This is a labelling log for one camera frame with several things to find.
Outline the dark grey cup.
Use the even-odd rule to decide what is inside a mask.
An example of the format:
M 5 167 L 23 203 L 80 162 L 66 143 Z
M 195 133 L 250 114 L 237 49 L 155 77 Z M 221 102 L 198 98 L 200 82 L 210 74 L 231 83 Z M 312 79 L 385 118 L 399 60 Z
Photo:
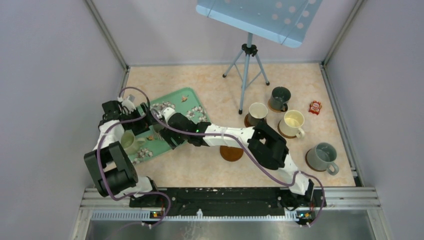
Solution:
M 276 110 L 288 110 L 288 102 L 291 99 L 291 92 L 288 88 L 283 86 L 275 87 L 271 92 L 269 99 L 270 105 Z

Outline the white and black cup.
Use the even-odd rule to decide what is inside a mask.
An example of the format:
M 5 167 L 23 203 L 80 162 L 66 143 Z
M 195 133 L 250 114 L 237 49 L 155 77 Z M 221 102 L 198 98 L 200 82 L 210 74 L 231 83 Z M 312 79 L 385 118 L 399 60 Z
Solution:
M 261 102 L 254 102 L 248 109 L 248 121 L 252 126 L 256 126 L 259 122 L 265 121 L 268 115 L 268 108 Z

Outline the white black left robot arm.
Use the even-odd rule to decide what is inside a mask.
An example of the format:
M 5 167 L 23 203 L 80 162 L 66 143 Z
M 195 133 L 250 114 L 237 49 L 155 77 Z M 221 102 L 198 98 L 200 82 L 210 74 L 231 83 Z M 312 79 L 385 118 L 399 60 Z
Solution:
M 124 146 L 125 133 L 138 135 L 157 123 L 149 111 L 150 103 L 140 105 L 140 113 L 132 102 L 111 100 L 102 104 L 104 114 L 99 122 L 99 139 L 94 149 L 83 159 L 94 186 L 102 197 L 122 198 L 131 192 L 141 191 L 141 200 L 149 207 L 160 202 L 159 191 L 152 188 L 148 178 L 139 177 Z

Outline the cream cup with yellow inside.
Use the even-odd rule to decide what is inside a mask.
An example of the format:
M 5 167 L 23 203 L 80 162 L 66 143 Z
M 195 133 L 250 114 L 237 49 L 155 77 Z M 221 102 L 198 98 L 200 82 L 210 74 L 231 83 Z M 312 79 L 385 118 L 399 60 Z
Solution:
M 288 110 L 278 125 L 281 131 L 287 136 L 295 136 L 298 139 L 305 137 L 305 131 L 302 126 L 305 123 L 304 115 L 298 110 Z

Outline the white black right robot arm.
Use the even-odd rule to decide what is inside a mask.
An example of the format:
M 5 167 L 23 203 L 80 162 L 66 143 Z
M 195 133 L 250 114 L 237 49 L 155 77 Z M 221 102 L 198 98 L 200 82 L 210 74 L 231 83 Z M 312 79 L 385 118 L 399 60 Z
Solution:
M 307 206 L 313 200 L 314 183 L 295 164 L 286 139 L 264 121 L 244 128 L 194 123 L 172 108 L 153 113 L 153 117 L 163 127 L 160 134 L 171 148 L 187 142 L 196 147 L 241 149 L 263 173 L 288 187 L 297 205 Z

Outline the dark brown wooden coaster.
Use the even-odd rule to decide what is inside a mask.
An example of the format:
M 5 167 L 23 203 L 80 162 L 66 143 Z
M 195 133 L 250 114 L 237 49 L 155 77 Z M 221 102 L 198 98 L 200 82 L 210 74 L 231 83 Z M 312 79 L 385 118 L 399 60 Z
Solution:
M 219 152 L 221 157 L 228 162 L 236 162 L 240 160 L 244 154 L 243 149 L 230 146 L 220 146 Z

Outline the light tan wooden coaster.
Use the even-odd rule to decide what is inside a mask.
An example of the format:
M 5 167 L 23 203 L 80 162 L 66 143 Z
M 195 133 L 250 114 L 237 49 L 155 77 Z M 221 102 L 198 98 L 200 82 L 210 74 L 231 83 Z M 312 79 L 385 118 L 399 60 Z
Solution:
M 273 111 L 275 113 L 285 113 L 287 111 L 287 109 L 286 110 L 279 110 L 279 109 L 272 108 L 270 101 L 267 102 L 267 106 L 271 111 Z

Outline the metallic grey cup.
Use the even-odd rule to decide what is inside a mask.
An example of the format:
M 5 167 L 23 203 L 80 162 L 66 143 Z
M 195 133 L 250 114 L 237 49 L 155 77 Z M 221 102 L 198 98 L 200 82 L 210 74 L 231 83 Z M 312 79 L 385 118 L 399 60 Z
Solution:
M 151 129 L 153 131 L 152 137 L 154 140 L 163 141 L 164 138 L 162 137 L 160 131 L 163 129 L 163 126 L 160 124 L 154 124 L 151 126 Z

